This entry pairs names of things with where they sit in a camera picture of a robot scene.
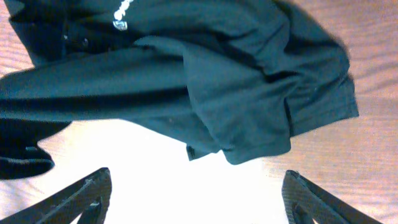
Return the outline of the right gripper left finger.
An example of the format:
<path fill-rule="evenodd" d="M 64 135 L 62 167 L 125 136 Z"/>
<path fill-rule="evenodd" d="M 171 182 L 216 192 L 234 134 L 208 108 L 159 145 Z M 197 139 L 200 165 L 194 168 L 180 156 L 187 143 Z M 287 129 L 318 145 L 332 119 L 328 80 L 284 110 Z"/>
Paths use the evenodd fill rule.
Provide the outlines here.
<path fill-rule="evenodd" d="M 10 215 L 1 224 L 103 224 L 112 192 L 107 167 L 69 185 L 45 200 Z"/>

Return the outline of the black t-shirt with white logo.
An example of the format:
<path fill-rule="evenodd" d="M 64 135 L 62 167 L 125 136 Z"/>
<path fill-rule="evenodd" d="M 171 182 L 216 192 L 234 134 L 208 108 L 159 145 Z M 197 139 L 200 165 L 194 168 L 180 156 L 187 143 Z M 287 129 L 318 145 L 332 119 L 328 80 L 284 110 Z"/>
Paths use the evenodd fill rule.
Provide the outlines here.
<path fill-rule="evenodd" d="M 1 78 L 1 178 L 54 165 L 39 141 L 122 119 L 233 165 L 358 116 L 346 49 L 288 1 L 7 1 L 33 67 Z"/>

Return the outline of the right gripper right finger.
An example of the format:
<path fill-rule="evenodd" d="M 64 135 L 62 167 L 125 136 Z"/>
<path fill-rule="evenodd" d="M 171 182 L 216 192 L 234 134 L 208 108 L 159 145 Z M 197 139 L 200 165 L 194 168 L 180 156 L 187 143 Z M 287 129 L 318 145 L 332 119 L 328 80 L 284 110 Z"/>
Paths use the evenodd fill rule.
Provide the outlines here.
<path fill-rule="evenodd" d="M 382 224 L 293 170 L 285 172 L 282 198 L 289 224 Z"/>

